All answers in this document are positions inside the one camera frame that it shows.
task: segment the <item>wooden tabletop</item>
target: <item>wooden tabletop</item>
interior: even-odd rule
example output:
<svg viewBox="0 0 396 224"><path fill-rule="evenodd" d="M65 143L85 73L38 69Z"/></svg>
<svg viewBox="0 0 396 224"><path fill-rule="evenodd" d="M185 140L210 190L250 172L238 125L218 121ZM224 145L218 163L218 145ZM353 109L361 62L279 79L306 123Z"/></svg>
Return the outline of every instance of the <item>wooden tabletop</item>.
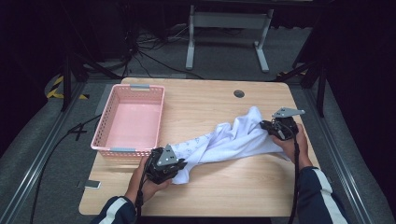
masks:
<svg viewBox="0 0 396 224"><path fill-rule="evenodd" d="M132 77L121 83L165 87L159 141L162 147L211 133L222 122L233 123L252 106L257 106L267 120L282 106L297 108L284 83ZM245 96L235 97L237 90ZM300 116L294 119L302 123ZM307 137L309 157L318 166ZM106 160L98 153L90 180L99 180L102 185L85 189L80 213L96 215L110 197L123 195L136 165L137 161ZM191 170L188 184L157 192L142 207L142 216L287 217L293 187L294 165L276 154L206 163Z"/></svg>

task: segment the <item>striped sleeve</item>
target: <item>striped sleeve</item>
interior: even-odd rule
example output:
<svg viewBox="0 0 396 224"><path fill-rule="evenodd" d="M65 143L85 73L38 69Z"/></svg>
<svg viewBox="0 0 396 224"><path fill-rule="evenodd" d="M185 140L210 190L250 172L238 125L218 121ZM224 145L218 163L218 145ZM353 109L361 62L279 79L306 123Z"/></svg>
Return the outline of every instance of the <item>striped sleeve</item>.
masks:
<svg viewBox="0 0 396 224"><path fill-rule="evenodd" d="M349 223L344 206L318 168L302 169L298 187L297 213L301 224Z"/></svg>
<svg viewBox="0 0 396 224"><path fill-rule="evenodd" d="M129 224L134 221L134 204L126 197L112 197L91 224Z"/></svg>

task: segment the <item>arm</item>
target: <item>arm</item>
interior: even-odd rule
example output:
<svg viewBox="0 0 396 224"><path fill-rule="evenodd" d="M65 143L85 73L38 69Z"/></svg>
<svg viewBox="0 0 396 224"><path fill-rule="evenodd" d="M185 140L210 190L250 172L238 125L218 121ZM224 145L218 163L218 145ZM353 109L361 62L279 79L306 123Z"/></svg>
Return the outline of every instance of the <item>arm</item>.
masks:
<svg viewBox="0 0 396 224"><path fill-rule="evenodd" d="M128 189L124 196L113 197L107 201L100 214L95 217L91 224L112 223L112 224L130 224L135 220L136 211L134 202L139 190L140 178L143 175L145 164L148 157L143 157L139 166L129 181ZM154 194L161 189L166 189L171 183L171 179L157 185L150 180L145 181L143 191L143 202L148 201Z"/></svg>
<svg viewBox="0 0 396 224"><path fill-rule="evenodd" d="M297 126L299 132L296 135L296 140L300 147L297 214L300 222L302 224L348 223L345 209L332 192L332 187L326 176L309 160L303 125L297 124ZM291 161L295 162L293 140L281 141L275 136L271 137L274 143L283 148Z"/></svg>

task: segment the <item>white cloth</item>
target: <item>white cloth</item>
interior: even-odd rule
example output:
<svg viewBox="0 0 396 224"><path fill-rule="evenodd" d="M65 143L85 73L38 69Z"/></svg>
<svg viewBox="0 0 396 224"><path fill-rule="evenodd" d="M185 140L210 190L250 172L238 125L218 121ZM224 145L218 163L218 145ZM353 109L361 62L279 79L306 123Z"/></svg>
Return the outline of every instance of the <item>white cloth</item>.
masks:
<svg viewBox="0 0 396 224"><path fill-rule="evenodd" d="M280 153L288 159L283 149L268 137L267 131L262 129L261 121L260 110L253 106L245 116L236 118L233 126L230 123L221 123L213 133L171 145L176 156L187 162L172 182L188 183L190 170L198 164L207 162L227 161L269 152Z"/></svg>

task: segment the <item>pink basket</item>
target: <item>pink basket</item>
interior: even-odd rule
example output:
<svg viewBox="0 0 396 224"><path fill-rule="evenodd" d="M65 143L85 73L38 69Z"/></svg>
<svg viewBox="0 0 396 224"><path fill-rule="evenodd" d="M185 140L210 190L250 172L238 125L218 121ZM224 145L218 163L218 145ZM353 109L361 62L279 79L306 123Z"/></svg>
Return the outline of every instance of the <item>pink basket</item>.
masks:
<svg viewBox="0 0 396 224"><path fill-rule="evenodd" d="M158 144L163 97L163 86L114 85L91 148L104 157L149 155Z"/></svg>

